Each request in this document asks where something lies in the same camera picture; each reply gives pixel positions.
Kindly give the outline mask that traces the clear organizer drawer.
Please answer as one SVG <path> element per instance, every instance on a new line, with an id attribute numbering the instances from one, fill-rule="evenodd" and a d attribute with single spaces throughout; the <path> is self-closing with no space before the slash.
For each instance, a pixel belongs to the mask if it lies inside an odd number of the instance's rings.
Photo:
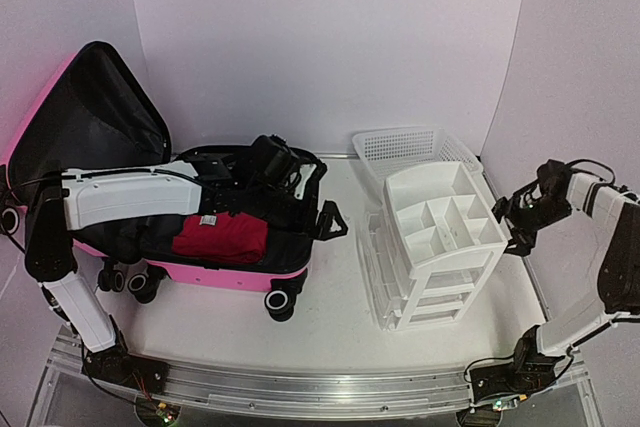
<path id="1" fill-rule="evenodd" d="M 356 249 L 367 301 L 383 331 L 405 330 L 401 325 L 405 298 L 392 265 L 380 212 L 366 212 L 358 223 Z"/>

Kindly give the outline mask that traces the pink cartoon suitcase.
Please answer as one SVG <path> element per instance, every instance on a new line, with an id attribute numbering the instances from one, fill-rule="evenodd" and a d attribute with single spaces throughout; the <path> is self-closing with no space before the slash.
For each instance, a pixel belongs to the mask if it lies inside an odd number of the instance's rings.
<path id="1" fill-rule="evenodd" d="M 116 49 L 94 41 L 49 79 L 1 158 L 3 233 L 26 227 L 26 268 L 49 296 L 99 257 L 103 291 L 151 302 L 165 279 L 262 293 L 288 320 L 313 244 L 346 233 L 319 197 L 327 167 L 275 135 L 172 151 Z"/>

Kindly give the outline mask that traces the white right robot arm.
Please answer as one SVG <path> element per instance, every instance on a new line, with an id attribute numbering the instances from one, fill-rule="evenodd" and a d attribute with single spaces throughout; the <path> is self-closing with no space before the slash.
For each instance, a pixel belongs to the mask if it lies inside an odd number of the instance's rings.
<path id="1" fill-rule="evenodd" d="M 511 235 L 506 251 L 524 258 L 538 234 L 573 214 L 592 231 L 582 247 L 585 292 L 563 313 L 530 327 L 506 357 L 470 363 L 465 380 L 480 405 L 525 398 L 554 385 L 578 348 L 617 324 L 639 321 L 639 196 L 616 182 L 614 171 L 592 159 L 548 160 L 535 179 L 492 208 Z"/>

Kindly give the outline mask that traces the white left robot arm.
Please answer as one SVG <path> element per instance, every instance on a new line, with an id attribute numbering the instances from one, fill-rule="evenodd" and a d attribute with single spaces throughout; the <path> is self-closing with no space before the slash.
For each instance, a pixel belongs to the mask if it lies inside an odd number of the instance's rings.
<path id="1" fill-rule="evenodd" d="M 319 197 L 327 167 L 314 154 L 260 136 L 175 158 L 100 169 L 53 168 L 17 189 L 28 203 L 25 266 L 114 384 L 134 375 L 122 335 L 83 278 L 74 252 L 104 260 L 97 287 L 155 299 L 165 279 L 260 292 L 288 320 L 313 245 L 346 235 L 338 206 Z"/>

